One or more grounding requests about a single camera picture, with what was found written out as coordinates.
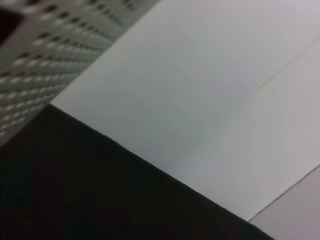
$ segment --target white surface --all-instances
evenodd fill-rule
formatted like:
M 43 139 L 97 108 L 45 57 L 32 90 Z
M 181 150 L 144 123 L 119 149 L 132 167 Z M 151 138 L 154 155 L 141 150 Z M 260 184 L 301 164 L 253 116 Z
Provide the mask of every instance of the white surface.
M 320 239 L 320 168 L 256 216 L 251 223 L 277 240 Z
M 292 108 L 287 91 L 299 89 L 288 82 L 264 97 L 260 91 L 214 133 L 318 35 L 320 23 L 276 0 L 162 0 L 53 103 L 249 219 L 320 162 L 291 152 L 288 160 L 297 144 L 286 142 L 297 137 L 289 127 L 283 154 L 269 159 L 280 141 L 274 125 L 301 116 L 287 117 L 274 101 Z

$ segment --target gray surface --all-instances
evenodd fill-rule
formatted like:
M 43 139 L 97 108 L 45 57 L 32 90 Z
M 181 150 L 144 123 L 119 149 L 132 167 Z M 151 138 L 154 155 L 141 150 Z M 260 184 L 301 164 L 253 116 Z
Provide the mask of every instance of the gray surface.
M 277 240 L 320 239 L 320 168 L 250 222 Z
M 156 0 L 28 2 L 0 0 L 0 7 L 25 16 L 0 48 L 0 145 L 91 65 Z M 59 18 L 61 13 L 67 13 L 67 17 Z

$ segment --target perforated panel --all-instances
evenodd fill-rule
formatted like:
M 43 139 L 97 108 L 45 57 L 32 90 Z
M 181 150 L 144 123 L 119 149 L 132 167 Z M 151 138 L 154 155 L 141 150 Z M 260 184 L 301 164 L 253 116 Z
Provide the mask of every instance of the perforated panel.
M 157 0 L 0 0 L 0 145 Z

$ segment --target perforated metal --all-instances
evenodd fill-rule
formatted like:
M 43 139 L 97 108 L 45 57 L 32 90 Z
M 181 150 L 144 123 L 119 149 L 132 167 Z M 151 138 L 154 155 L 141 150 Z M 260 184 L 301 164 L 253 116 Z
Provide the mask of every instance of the perforated metal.
M 23 16 L 0 46 L 0 145 L 156 2 L 0 0 L 1 9 Z

